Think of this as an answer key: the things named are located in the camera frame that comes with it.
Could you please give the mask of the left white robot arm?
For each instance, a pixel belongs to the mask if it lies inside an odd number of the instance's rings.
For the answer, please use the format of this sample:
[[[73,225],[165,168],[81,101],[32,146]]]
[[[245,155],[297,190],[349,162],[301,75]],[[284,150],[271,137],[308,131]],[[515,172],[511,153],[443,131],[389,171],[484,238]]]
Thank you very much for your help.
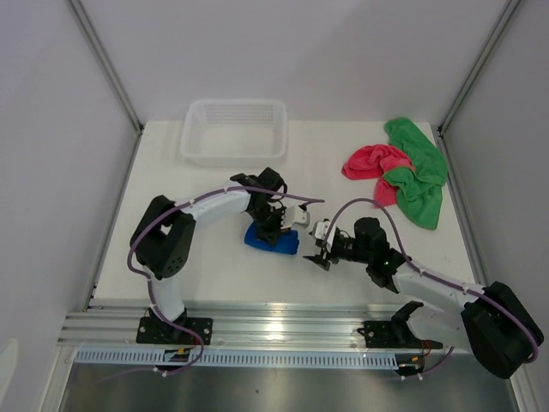
[[[261,251],[294,255],[299,248],[295,230],[282,226],[286,207],[274,202],[287,193],[284,179],[272,168],[259,175],[237,174],[220,189],[190,199],[181,208],[167,197],[155,197],[130,238],[130,257],[142,266],[154,314],[156,333],[165,342],[179,342],[186,308],[177,275],[185,266],[195,231],[218,220],[246,213],[252,219],[244,243]]]

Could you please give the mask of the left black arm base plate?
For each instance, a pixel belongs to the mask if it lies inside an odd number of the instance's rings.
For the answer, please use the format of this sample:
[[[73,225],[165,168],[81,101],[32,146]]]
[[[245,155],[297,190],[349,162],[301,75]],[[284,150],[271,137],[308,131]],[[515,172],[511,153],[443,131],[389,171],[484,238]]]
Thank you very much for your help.
[[[211,318],[184,318],[178,321],[184,328],[195,332],[208,346],[213,335],[214,320]],[[183,332],[157,318],[154,314],[140,319],[136,332],[136,342],[158,345],[192,345],[198,341],[189,333]]]

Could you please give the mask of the blue towel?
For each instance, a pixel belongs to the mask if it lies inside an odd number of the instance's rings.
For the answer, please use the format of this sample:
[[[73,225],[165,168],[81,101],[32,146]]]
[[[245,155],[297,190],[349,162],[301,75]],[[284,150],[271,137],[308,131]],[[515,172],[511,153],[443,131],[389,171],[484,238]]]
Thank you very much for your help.
[[[283,255],[296,255],[299,250],[299,233],[290,230],[283,233],[274,243],[259,239],[256,224],[251,223],[244,235],[244,243],[259,251],[273,252]]]

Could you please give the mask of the white plastic basket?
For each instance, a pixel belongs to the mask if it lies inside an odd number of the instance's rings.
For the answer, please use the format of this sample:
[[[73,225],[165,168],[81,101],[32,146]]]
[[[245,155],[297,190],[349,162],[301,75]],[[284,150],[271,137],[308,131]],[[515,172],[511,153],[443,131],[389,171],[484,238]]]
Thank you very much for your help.
[[[179,145],[199,167],[269,166],[283,161],[287,148],[287,107],[278,100],[196,100]]]

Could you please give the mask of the green towel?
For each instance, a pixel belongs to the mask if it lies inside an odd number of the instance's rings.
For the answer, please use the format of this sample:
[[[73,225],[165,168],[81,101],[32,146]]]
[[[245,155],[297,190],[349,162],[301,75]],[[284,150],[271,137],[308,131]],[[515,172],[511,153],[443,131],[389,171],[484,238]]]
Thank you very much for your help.
[[[441,152],[408,118],[394,118],[384,125],[389,145],[411,161],[411,167],[394,167],[383,178],[396,188],[396,203],[416,226],[437,229],[443,203],[448,164]]]

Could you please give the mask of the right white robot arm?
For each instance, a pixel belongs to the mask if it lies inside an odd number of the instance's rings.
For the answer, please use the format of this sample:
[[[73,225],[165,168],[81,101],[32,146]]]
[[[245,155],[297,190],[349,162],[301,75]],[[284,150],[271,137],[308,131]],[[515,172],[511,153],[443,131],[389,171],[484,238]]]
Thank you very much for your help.
[[[379,288],[411,297],[391,326],[401,346],[418,340],[444,343],[468,351],[501,379],[537,360],[543,332],[506,284],[460,282],[428,270],[391,247],[376,218],[358,219],[352,236],[325,219],[314,224],[310,235],[318,252],[309,259],[317,266],[363,264]]]

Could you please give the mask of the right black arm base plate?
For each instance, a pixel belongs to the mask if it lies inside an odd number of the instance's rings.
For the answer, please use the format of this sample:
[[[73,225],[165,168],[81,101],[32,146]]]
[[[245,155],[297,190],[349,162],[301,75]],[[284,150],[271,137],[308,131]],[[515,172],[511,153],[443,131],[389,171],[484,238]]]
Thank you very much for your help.
[[[408,302],[390,320],[364,321],[357,332],[365,339],[367,348],[421,349],[428,343],[428,348],[442,349],[442,343],[421,341],[407,326],[410,316],[423,306],[417,301]]]

